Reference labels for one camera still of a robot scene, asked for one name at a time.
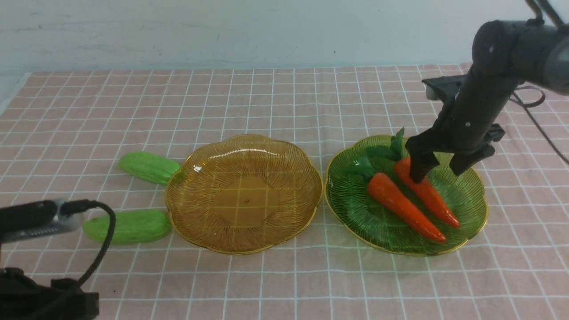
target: toy carrot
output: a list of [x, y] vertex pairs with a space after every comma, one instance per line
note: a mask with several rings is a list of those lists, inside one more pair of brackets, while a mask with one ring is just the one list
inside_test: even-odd
[[436, 242], [447, 241], [444, 234], [401, 193], [389, 176], [375, 172], [367, 157], [361, 157], [350, 171], [364, 177], [368, 183], [366, 189], [373, 199], [399, 216], [413, 230]]
[[[403, 133], [405, 129], [401, 130], [391, 138], [391, 146], [389, 152], [383, 151], [384, 157], [395, 161], [393, 169], [397, 177], [411, 189], [415, 195], [423, 202], [423, 204], [441, 221], [449, 224], [452, 227], [459, 228], [460, 222], [452, 211], [448, 208], [444, 199], [440, 196], [438, 191], [428, 179], [422, 180], [420, 183], [415, 183], [411, 180], [409, 172], [411, 170], [411, 158], [403, 156]], [[375, 149], [375, 153], [381, 153], [381, 149]]]

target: plastic vegetable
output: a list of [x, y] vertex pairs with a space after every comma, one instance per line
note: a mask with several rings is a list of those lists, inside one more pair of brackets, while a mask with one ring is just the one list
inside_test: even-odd
[[[168, 217], [160, 210], [146, 209], [117, 212], [117, 225], [111, 244], [124, 245], [157, 241], [171, 230]], [[85, 221], [83, 231], [91, 240], [103, 242], [109, 229], [109, 217]]]
[[150, 152], [134, 151], [121, 157], [117, 169], [139, 179], [165, 186], [180, 169], [180, 164]]
[[394, 170], [397, 177], [411, 189], [415, 195], [423, 202], [423, 204], [441, 221], [452, 227], [459, 228], [460, 222], [452, 211], [448, 208], [444, 199], [439, 192], [432, 186], [431, 182], [425, 178], [420, 183], [415, 183], [409, 176], [411, 170], [411, 158], [403, 155], [403, 134], [404, 128], [391, 138], [391, 146], [389, 148], [378, 146], [370, 150], [375, 155], [381, 155], [385, 158], [395, 161]]
[[374, 170], [367, 157], [361, 157], [351, 167], [352, 173], [360, 174], [367, 181], [367, 191], [377, 202], [399, 216], [413, 230], [433, 241], [445, 242], [446, 237], [429, 219], [407, 198], [397, 185], [384, 173]]

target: toy cucumber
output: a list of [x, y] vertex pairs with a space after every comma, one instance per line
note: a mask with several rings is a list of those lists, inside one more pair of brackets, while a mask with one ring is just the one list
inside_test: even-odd
[[134, 151], [119, 159], [117, 169], [136, 178], [165, 186], [180, 169], [180, 164], [154, 153]]
[[[171, 230], [168, 217], [159, 210], [145, 209], [117, 212], [117, 225], [111, 244], [152, 242], [167, 236]], [[85, 221], [83, 231], [96, 242], [103, 242], [109, 229], [109, 216]]]

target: plate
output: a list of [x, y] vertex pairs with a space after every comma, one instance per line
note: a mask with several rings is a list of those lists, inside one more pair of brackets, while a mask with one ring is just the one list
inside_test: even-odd
[[322, 178], [302, 149], [244, 134], [194, 151], [166, 186], [166, 206], [174, 230], [187, 241], [247, 254], [304, 230], [322, 190]]
[[461, 222], [460, 228], [451, 227], [431, 214], [415, 194], [397, 178], [393, 161], [370, 158], [374, 168], [387, 174], [403, 194], [443, 232], [447, 238], [445, 243], [437, 243], [420, 236], [398, 216], [368, 195], [366, 183], [360, 176], [349, 173], [348, 167], [358, 157], [365, 156], [368, 147], [390, 144], [391, 136], [371, 136], [342, 150], [331, 160], [324, 195], [326, 204], [336, 218], [370, 246], [402, 255], [441, 255], [460, 248], [476, 236], [488, 220], [484, 185], [474, 169], [468, 169], [459, 177], [455, 176], [448, 166], [452, 154], [435, 153], [440, 166], [431, 170], [427, 178]]

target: green carrot top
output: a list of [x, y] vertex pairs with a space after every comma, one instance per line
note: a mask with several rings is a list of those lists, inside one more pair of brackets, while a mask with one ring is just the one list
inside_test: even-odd
[[366, 182], [369, 182], [377, 173], [373, 168], [372, 162], [366, 156], [357, 158], [357, 160], [348, 167], [348, 172], [362, 176]]
[[366, 149], [368, 157], [385, 158], [391, 161], [399, 161], [403, 158], [403, 135], [405, 128], [401, 128], [394, 136], [391, 137], [390, 146], [375, 146]]

